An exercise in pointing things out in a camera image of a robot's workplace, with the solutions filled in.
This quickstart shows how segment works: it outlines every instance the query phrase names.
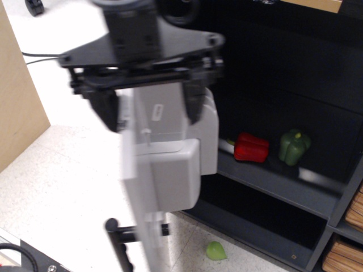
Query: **shelf board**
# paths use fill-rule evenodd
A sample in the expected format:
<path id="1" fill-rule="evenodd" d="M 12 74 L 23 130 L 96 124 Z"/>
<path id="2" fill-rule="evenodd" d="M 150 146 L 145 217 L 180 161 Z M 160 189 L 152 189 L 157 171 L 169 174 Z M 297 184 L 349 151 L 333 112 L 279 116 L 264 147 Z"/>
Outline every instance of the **shelf board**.
<path id="1" fill-rule="evenodd" d="M 356 230 L 355 228 L 351 227 L 348 223 L 346 223 L 343 220 L 338 224 L 336 228 L 331 227 L 329 225 L 328 228 L 330 228 L 339 235 L 342 235 L 348 239 L 363 244 L 363 232 Z"/>
<path id="2" fill-rule="evenodd" d="M 313 254 L 311 249 L 305 248 L 202 199 L 198 200 L 193 209 L 184 212 L 207 226 L 300 270 L 305 269 Z"/>
<path id="3" fill-rule="evenodd" d="M 286 3 L 296 4 L 313 9 L 338 13 L 342 0 L 282 0 Z"/>
<path id="4" fill-rule="evenodd" d="M 262 165 L 237 162 L 222 151 L 218 155 L 218 173 L 323 219 L 331 216 L 339 200 L 337 194 L 307 181 L 272 172 Z"/>

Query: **green fruit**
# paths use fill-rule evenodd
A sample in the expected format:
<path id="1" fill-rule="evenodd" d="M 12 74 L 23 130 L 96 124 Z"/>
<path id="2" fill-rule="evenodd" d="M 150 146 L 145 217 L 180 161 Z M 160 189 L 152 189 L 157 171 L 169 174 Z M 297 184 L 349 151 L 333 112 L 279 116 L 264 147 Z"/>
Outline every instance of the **green fruit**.
<path id="1" fill-rule="evenodd" d="M 206 247 L 206 255 L 213 261 L 219 261 L 227 258 L 226 252 L 221 243 L 215 241 L 210 242 Z"/>

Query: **green bell pepper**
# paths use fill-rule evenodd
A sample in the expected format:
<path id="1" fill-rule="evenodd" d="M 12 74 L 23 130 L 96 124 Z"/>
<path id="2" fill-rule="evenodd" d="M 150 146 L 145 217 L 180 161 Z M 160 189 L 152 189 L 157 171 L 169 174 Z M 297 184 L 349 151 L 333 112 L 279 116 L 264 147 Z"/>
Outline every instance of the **green bell pepper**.
<path id="1" fill-rule="evenodd" d="M 289 166 L 296 165 L 310 146 L 309 136 L 298 129 L 292 129 L 281 137 L 278 158 Z"/>

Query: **black metal bracket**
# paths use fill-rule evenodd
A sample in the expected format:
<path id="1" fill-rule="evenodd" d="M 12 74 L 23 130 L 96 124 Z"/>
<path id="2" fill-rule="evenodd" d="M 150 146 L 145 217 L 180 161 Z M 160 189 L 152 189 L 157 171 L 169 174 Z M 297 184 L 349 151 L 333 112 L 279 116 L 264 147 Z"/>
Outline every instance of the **black metal bracket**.
<path id="1" fill-rule="evenodd" d="M 119 227 L 119 223 L 116 219 L 108 219 L 105 224 L 108 237 L 112 243 L 112 246 L 116 252 L 117 259 L 124 272 L 133 272 L 134 267 L 130 262 L 127 255 L 127 247 L 125 243 L 136 242 L 136 227 Z M 162 224 L 162 235 L 169 235 L 168 224 Z"/>

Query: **black cable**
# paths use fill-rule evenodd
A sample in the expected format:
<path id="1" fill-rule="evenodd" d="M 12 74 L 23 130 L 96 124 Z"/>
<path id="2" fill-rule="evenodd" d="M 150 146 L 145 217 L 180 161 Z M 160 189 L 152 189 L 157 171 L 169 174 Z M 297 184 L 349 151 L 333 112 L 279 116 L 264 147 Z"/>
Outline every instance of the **black cable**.
<path id="1" fill-rule="evenodd" d="M 32 64 L 32 63 L 37 63 L 37 62 L 41 62 L 41 61 L 51 61 L 51 60 L 57 60 L 59 58 L 42 58 L 42 59 L 39 59 L 37 61 L 32 61 L 32 62 L 27 62 L 26 64 Z"/>
<path id="2" fill-rule="evenodd" d="M 0 244 L 0 250 L 1 249 L 11 249 L 11 250 L 20 252 L 21 254 L 23 254 L 24 256 L 26 256 L 29 259 L 29 261 L 31 262 L 31 264 L 33 266 L 33 271 L 38 272 L 38 264 L 36 263 L 33 255 L 30 254 L 30 252 L 27 251 L 26 249 L 24 249 L 18 245 L 8 244 L 8 243 Z"/>
<path id="3" fill-rule="evenodd" d="M 59 58 L 60 54 L 30 54 L 22 52 L 23 56 L 26 57 L 57 57 Z"/>

